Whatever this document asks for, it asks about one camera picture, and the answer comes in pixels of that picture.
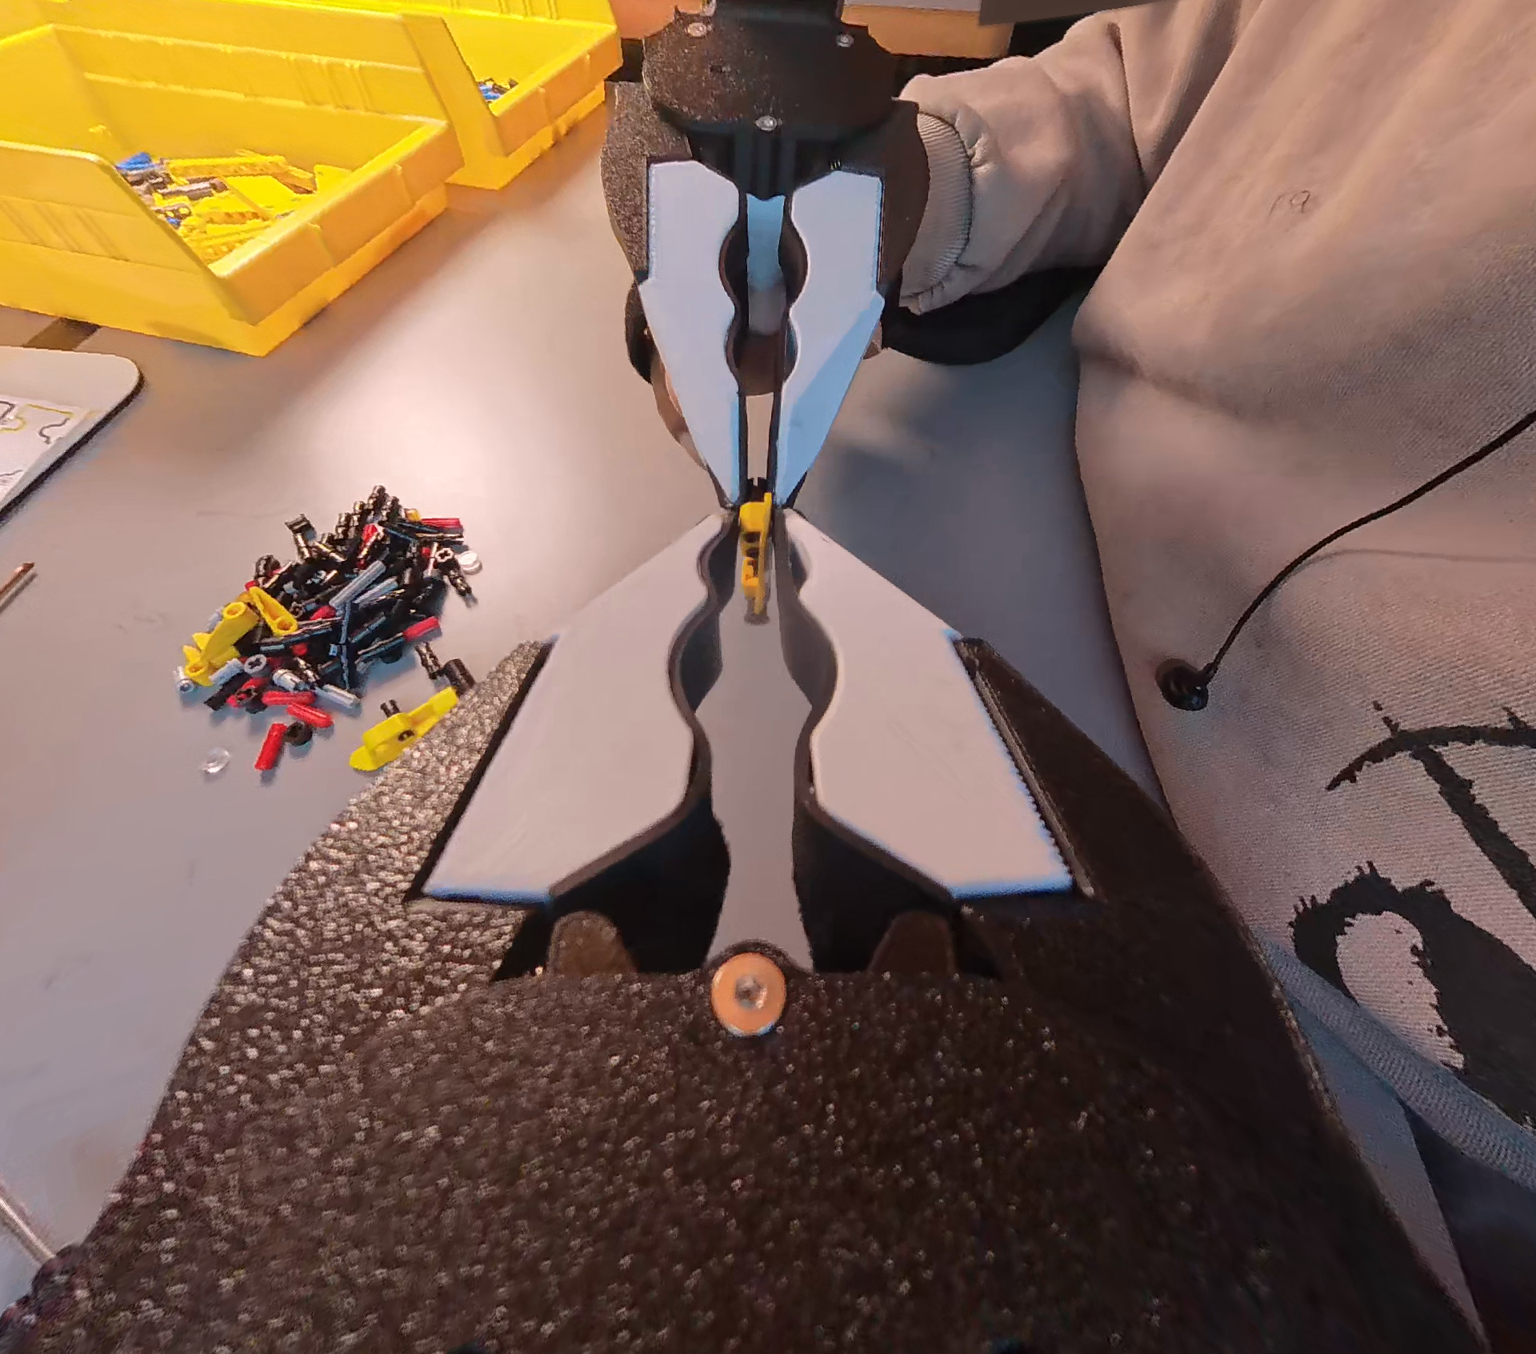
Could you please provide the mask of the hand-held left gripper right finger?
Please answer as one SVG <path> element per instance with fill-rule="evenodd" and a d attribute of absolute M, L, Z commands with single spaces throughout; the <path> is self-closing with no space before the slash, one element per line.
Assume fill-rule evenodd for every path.
<path fill-rule="evenodd" d="M 955 899 L 1071 890 L 958 634 L 788 509 L 775 565 L 815 811 Z"/>

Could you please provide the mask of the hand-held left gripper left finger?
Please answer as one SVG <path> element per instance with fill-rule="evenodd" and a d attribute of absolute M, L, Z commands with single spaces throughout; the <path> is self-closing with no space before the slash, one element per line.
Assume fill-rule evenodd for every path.
<path fill-rule="evenodd" d="M 427 896 L 548 904 L 681 821 L 734 563 L 734 518 L 711 512 L 555 632 Z"/>

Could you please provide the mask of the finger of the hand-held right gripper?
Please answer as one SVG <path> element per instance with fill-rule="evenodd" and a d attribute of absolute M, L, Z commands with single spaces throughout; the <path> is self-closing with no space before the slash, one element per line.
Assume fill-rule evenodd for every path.
<path fill-rule="evenodd" d="M 827 173 L 788 198 L 803 254 L 803 280 L 787 304 L 793 365 L 777 394 L 774 478 L 790 504 L 815 462 L 873 336 L 878 288 L 881 179 Z"/>
<path fill-rule="evenodd" d="M 743 430 L 727 360 L 739 304 L 723 261 L 740 219 L 742 195 L 729 178 L 695 160 L 647 165 L 638 294 L 681 421 L 731 506 L 742 498 Z"/>

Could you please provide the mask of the yellow piece with black pins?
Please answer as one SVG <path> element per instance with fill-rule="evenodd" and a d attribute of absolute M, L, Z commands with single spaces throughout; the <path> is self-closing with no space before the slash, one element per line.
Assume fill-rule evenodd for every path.
<path fill-rule="evenodd" d="M 403 711 L 396 703 L 385 703 L 385 715 L 363 731 L 359 744 L 350 752 L 350 768 L 356 771 L 372 773 L 393 763 L 439 725 L 457 707 L 460 695 L 476 683 L 459 658 L 439 659 L 428 640 L 415 638 L 411 646 L 428 679 L 439 688 L 414 709 Z"/>

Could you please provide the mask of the yellow building panel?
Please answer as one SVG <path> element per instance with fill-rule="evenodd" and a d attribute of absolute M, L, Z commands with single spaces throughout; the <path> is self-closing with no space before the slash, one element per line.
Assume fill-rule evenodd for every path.
<path fill-rule="evenodd" d="M 739 590 L 743 619 L 766 621 L 771 594 L 771 552 L 774 533 L 774 494 L 764 478 L 751 478 L 737 512 Z"/>

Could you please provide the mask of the yellow storage bin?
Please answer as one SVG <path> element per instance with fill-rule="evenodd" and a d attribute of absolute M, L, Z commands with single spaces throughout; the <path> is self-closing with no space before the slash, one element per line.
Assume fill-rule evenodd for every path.
<path fill-rule="evenodd" d="M 3 0 L 1 302 L 263 355 L 446 205 L 462 154 L 399 16 L 279 0 Z M 345 178 L 217 262 L 116 163 Z"/>
<path fill-rule="evenodd" d="M 420 72 L 462 154 L 457 186 L 499 190 L 604 102 L 622 61 L 609 0 L 67 0 L 116 30 L 163 14 L 191 40 Z M 486 104 L 479 78 L 515 80 Z"/>

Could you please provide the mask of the person's right forearm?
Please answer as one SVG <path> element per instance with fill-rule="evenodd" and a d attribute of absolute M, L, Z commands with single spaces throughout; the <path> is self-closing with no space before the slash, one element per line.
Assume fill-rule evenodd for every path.
<path fill-rule="evenodd" d="M 1031 58 L 916 75 L 927 200 L 900 270 L 916 314 L 1030 269 L 1100 266 L 1260 0 L 1167 0 L 1078 19 Z"/>

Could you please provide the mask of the grey desk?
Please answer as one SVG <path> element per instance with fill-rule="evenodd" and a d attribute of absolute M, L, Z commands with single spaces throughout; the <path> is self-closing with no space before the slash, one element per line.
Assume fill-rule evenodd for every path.
<path fill-rule="evenodd" d="M 91 1229 L 259 909 L 367 779 L 331 731 L 270 781 L 259 730 L 174 688 L 180 643 L 284 523 L 371 490 L 483 560 L 444 653 L 484 677 L 694 525 L 713 491 L 622 347 L 601 115 L 452 208 L 265 358 L 99 331 L 143 387 L 3 522 L 3 1187 L 49 1247 Z M 803 491 L 844 549 L 988 640 L 1161 800 L 1073 456 L 1075 299 L 988 365 L 865 362 Z M 796 688 L 735 613 L 702 719 L 743 880 L 721 933 L 788 931 Z"/>

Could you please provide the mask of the person's right hand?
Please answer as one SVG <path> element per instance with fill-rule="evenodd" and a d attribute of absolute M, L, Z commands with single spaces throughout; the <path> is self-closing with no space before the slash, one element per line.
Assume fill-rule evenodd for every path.
<path fill-rule="evenodd" d="M 667 435 L 681 448 L 694 466 L 707 469 L 707 462 L 700 458 L 695 443 L 687 430 L 686 421 L 681 414 L 681 408 L 676 398 L 675 387 L 670 376 L 667 374 L 665 365 L 659 358 L 652 358 L 649 371 L 649 384 L 654 394 L 654 403 L 657 414 L 662 421 L 662 426 Z"/>

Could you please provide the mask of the pile of small building pins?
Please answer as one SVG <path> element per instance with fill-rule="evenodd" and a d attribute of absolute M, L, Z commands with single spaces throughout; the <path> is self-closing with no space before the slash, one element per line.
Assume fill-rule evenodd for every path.
<path fill-rule="evenodd" d="M 436 658 L 451 598 L 473 598 L 478 554 L 465 525 L 417 510 L 383 485 L 327 528 L 305 515 L 286 523 L 291 557 L 257 557 L 246 581 L 188 635 L 177 654 L 177 698 L 214 715 L 259 725 L 252 770 L 268 781 L 286 755 L 359 717 L 374 680 L 415 662 L 412 642 Z"/>

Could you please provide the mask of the heap of yellow pieces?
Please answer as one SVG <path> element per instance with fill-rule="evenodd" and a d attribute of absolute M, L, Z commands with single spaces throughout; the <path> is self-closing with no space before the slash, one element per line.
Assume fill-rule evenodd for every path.
<path fill-rule="evenodd" d="M 115 170 L 206 266 L 254 243 L 324 182 L 343 178 L 327 166 L 307 171 L 283 155 L 252 150 L 188 158 L 140 150 Z"/>

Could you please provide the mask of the person's beige sweatshirt torso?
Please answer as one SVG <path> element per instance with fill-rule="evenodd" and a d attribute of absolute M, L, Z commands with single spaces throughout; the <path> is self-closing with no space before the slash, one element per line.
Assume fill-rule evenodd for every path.
<path fill-rule="evenodd" d="M 1332 534 L 1532 414 L 1532 10 L 1260 0 L 1076 320 L 1169 808 L 1465 1143 L 1532 1130 L 1532 429 Z"/>

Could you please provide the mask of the white booklet stand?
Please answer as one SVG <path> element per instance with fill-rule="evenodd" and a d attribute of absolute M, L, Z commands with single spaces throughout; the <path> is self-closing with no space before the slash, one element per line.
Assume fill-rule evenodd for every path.
<path fill-rule="evenodd" d="M 105 422 L 118 416 L 143 386 L 139 366 L 102 352 L 57 350 L 41 347 L 1 349 L 1 394 L 39 403 L 87 408 L 91 416 L 75 429 L 60 453 L 33 474 L 28 483 L 9 498 L 1 498 L 1 515 L 20 506 L 28 493 L 49 477 L 67 458 L 91 440 Z"/>

